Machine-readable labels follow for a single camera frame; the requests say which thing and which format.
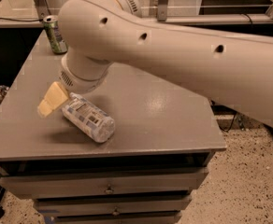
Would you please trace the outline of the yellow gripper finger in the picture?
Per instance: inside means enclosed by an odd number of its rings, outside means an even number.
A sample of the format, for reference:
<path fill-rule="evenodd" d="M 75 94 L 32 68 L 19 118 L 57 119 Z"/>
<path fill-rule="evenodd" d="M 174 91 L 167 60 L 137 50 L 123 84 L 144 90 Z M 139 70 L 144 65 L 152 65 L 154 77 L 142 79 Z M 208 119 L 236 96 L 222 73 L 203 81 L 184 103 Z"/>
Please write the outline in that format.
<path fill-rule="evenodd" d="M 45 118 L 69 100 L 69 94 L 61 82 L 54 81 L 37 107 L 41 118 Z"/>

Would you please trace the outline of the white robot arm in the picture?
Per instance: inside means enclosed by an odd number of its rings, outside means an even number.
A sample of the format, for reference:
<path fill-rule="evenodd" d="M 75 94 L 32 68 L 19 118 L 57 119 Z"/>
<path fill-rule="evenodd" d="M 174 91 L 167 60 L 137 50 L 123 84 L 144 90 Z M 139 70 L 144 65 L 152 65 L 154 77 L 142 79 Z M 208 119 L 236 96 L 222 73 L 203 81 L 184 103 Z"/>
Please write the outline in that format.
<path fill-rule="evenodd" d="M 68 0 L 58 28 L 65 91 L 92 91 L 126 63 L 273 127 L 273 37 L 146 21 L 137 0 Z"/>

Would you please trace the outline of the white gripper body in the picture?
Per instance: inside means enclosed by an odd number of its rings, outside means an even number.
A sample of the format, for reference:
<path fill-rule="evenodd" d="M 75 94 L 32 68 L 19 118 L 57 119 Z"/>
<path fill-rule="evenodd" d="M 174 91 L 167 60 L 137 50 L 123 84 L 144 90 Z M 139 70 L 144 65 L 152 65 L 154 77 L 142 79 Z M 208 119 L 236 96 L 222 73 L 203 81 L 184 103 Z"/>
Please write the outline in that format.
<path fill-rule="evenodd" d="M 89 58 L 69 49 L 61 60 L 59 78 L 69 92 L 83 94 L 103 83 L 111 65 L 110 61 Z"/>

